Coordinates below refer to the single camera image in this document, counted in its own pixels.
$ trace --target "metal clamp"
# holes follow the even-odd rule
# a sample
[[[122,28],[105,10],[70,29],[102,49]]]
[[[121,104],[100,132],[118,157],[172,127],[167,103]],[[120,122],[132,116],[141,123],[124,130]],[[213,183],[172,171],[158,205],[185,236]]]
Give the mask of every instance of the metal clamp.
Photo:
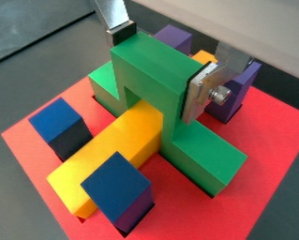
[[[223,42],[219,42],[213,56],[217,63],[208,62],[189,79],[181,113],[181,120],[187,124],[203,113],[209,101],[224,104],[229,90],[221,85],[235,78],[251,63],[251,57]]]
[[[106,42],[110,47],[136,33],[136,23],[129,20],[122,0],[92,0],[94,12],[105,28]]]

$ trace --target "yellow block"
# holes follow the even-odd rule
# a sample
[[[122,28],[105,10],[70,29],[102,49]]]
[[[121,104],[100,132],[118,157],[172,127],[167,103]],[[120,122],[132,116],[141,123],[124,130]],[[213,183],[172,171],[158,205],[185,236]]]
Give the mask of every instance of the yellow block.
[[[48,176],[69,212],[88,218],[96,205],[80,184],[117,151],[138,168],[158,151],[163,114],[140,100]]]
[[[193,55],[192,59],[199,62],[200,64],[205,64],[208,61],[211,61],[213,64],[217,62],[216,59],[213,58],[213,55],[209,54],[205,51],[199,51],[196,55]]]

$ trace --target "metal bolt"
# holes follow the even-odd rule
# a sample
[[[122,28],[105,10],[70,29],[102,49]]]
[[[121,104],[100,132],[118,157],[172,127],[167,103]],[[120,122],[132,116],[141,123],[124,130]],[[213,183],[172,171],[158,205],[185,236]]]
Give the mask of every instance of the metal bolt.
[[[209,89],[209,100],[217,105],[223,105],[229,97],[231,91],[225,86],[216,86]]]

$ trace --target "red base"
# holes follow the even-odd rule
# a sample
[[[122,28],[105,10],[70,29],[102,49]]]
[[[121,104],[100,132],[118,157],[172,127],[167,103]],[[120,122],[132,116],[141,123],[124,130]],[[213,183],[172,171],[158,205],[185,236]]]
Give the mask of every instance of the red base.
[[[88,78],[60,96],[96,135],[113,117],[92,99]],[[245,239],[295,159],[299,112],[256,89],[249,89],[244,106],[225,125],[207,114],[199,121],[249,156],[247,162],[228,187],[211,199],[158,155],[152,156],[140,171],[152,182],[154,206],[128,239]],[[62,205],[45,180],[61,162],[28,117],[2,138],[68,238],[124,239],[100,211],[81,222]]]

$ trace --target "green block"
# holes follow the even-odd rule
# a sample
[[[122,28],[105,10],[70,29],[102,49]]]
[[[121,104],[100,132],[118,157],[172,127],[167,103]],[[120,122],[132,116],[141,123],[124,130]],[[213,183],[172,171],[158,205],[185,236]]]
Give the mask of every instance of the green block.
[[[187,82],[201,64],[141,32],[110,49],[110,61],[120,103],[129,108],[141,98],[163,113],[160,153],[215,196],[247,156],[200,123],[180,120]]]
[[[96,100],[113,116],[118,116],[126,110],[126,106],[118,100],[112,62],[106,62],[88,77]]]

